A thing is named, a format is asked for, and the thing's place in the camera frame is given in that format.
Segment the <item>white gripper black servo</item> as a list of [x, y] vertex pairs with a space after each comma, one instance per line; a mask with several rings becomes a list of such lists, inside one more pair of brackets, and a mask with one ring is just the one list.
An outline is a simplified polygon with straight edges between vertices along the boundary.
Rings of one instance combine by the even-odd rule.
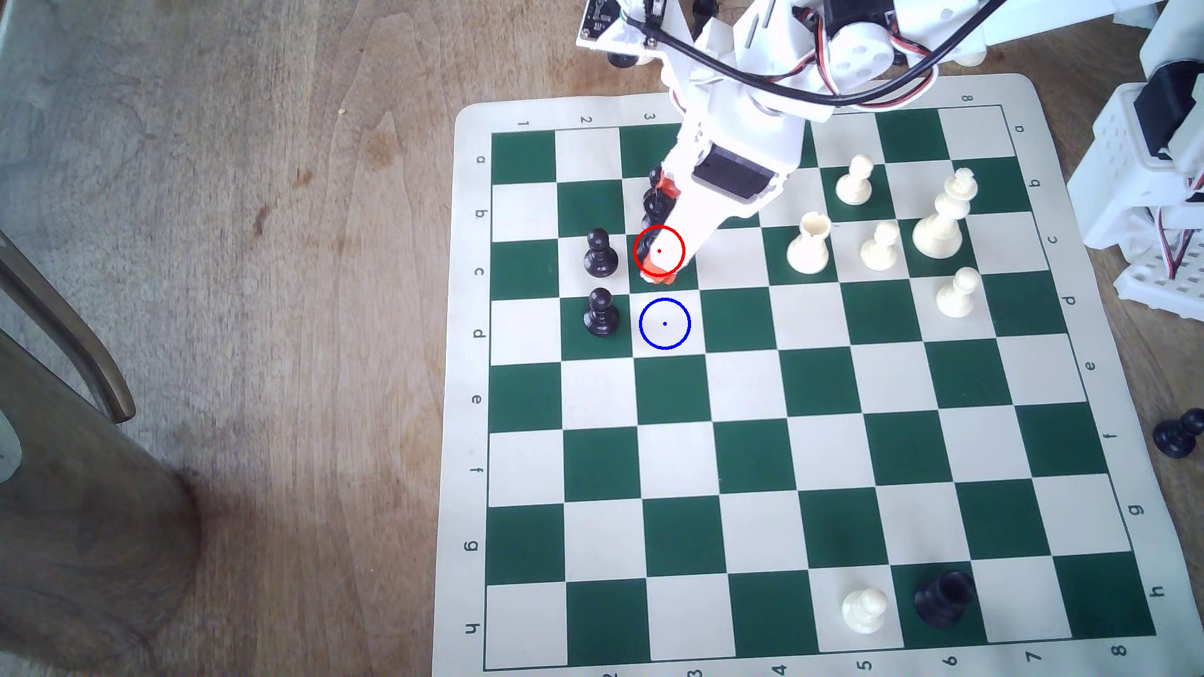
[[746, 89], [710, 89], [690, 104], [655, 188], [677, 200], [641, 235], [641, 278], [669, 285], [730, 218], [750, 218], [801, 161], [805, 122], [759, 105]]

